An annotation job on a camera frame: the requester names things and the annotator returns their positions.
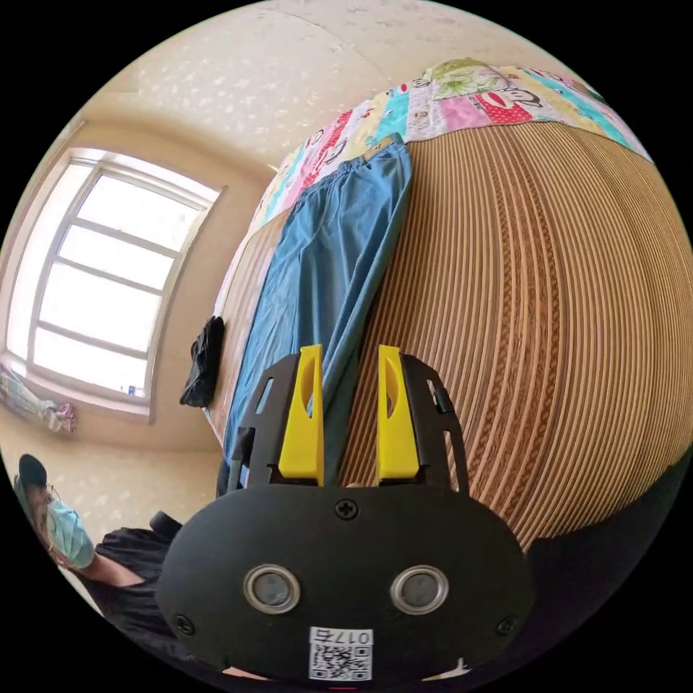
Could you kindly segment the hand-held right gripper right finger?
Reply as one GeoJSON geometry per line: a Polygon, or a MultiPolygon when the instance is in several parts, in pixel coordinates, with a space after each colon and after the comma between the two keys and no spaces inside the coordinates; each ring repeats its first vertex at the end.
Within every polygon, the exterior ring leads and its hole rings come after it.
{"type": "Polygon", "coordinates": [[[378,347],[376,482],[410,482],[418,472],[419,459],[401,354],[397,347],[381,344],[378,347]]]}

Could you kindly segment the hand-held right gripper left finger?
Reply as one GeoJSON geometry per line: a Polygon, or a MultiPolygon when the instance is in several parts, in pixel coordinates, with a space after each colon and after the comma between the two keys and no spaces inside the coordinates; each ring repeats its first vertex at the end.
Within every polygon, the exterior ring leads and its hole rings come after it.
{"type": "Polygon", "coordinates": [[[279,456],[283,479],[324,484],[323,348],[301,348],[279,456]]]}

